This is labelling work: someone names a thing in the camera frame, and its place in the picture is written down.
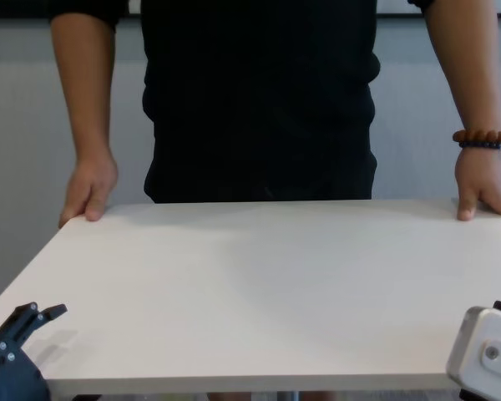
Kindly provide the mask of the person's right hand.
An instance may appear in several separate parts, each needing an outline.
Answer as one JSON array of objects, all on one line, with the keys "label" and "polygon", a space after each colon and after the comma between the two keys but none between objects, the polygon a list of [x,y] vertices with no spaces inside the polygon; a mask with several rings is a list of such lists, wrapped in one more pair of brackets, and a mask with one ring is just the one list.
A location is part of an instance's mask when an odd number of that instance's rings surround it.
[{"label": "person's right hand", "polygon": [[79,158],[68,182],[58,227],[78,216],[98,221],[117,179],[118,168],[110,153]]}]

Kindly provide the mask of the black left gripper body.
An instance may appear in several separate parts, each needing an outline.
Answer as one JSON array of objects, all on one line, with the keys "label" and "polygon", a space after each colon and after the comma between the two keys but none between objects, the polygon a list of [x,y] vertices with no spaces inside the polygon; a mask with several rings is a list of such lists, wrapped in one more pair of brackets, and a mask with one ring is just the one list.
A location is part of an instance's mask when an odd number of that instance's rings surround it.
[{"label": "black left gripper body", "polygon": [[0,400],[50,400],[43,375],[23,351],[27,338],[0,336]]}]

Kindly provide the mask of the person's left hand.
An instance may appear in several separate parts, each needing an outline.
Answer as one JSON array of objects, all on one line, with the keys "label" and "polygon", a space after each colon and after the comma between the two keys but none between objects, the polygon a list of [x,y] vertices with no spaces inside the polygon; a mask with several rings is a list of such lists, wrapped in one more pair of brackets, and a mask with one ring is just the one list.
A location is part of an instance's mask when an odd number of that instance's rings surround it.
[{"label": "person's left hand", "polygon": [[464,148],[455,165],[460,221],[471,221],[479,203],[501,215],[501,150]]}]

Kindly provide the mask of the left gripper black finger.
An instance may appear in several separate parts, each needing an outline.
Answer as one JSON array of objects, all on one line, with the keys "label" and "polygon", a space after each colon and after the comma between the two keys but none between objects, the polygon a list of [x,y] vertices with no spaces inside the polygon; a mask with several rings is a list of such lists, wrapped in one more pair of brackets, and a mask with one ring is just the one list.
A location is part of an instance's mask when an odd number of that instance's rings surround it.
[{"label": "left gripper black finger", "polygon": [[38,310],[36,302],[16,307],[0,326],[0,349],[20,348],[36,330],[66,312],[64,304],[42,311]]}]

